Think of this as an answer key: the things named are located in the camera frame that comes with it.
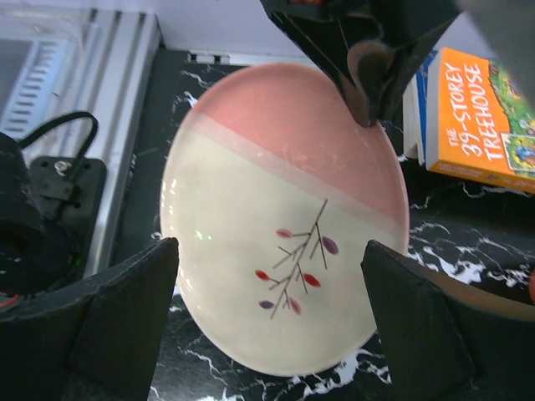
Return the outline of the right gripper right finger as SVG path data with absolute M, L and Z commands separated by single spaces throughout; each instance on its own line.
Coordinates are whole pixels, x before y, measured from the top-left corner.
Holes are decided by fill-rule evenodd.
M 532 400 L 534 308 L 377 241 L 361 263 L 399 400 Z

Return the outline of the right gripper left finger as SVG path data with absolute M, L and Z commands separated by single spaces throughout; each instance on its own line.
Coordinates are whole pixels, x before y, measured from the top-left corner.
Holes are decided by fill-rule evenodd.
M 60 400 L 72 378 L 145 400 L 179 265 L 166 238 L 118 265 L 1 313 L 1 398 Z

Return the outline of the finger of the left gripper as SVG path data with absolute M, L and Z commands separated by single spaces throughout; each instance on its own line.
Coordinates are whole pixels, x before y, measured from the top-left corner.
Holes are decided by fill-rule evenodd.
M 370 1 L 378 37 L 359 42 L 359 124 L 395 112 L 413 74 L 459 16 L 453 1 Z
M 335 84 L 349 112 L 360 125 L 375 124 L 370 101 L 354 82 L 347 64 L 349 45 L 328 1 L 262 1 L 269 20 Z

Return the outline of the pink cream branch plate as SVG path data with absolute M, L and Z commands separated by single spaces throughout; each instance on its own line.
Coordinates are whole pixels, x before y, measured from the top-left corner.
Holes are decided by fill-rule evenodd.
M 357 125 L 317 69 L 270 63 L 218 81 L 182 120 L 160 230 L 205 336 L 243 366 L 316 373 L 375 332 L 360 263 L 405 253 L 409 207 L 384 130 Z

